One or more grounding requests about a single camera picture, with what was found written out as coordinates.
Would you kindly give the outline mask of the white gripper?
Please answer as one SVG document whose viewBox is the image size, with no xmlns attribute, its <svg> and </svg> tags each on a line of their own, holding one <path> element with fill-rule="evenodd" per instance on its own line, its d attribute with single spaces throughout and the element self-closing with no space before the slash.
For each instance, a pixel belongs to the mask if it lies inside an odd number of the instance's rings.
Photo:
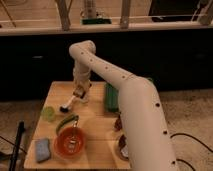
<svg viewBox="0 0 213 171">
<path fill-rule="evenodd" d="M 91 83 L 89 81 L 86 82 L 76 82 L 75 89 L 73 91 L 73 95 L 76 96 L 82 103 L 87 103 L 89 101 L 89 89 L 91 87 Z M 68 112 L 71 108 L 75 97 L 72 96 L 65 104 L 60 107 L 61 112 Z"/>
</svg>

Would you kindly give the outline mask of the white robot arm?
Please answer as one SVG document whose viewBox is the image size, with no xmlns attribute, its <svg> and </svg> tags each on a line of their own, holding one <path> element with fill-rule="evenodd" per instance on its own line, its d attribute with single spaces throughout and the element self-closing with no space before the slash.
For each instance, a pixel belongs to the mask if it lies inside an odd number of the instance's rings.
<svg viewBox="0 0 213 171">
<path fill-rule="evenodd" d="M 155 85 L 97 57 L 91 40 L 72 44 L 69 54 L 75 60 L 73 76 L 77 89 L 74 97 L 88 92 L 91 72 L 118 90 L 132 171 L 180 171 Z"/>
</svg>

